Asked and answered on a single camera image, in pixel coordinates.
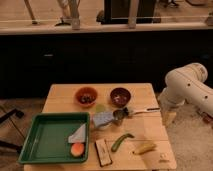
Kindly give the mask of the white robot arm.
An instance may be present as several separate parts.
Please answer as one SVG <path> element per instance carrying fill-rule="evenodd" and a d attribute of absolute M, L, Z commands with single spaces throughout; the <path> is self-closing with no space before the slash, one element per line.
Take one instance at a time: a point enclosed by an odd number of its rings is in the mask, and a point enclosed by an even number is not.
<path fill-rule="evenodd" d="M 204 84 L 207 77 L 207 69 L 200 63 L 191 63 L 166 74 L 166 87 L 158 96 L 165 126 L 174 120 L 174 109 L 185 101 L 191 102 L 201 112 L 213 118 L 213 88 Z"/>

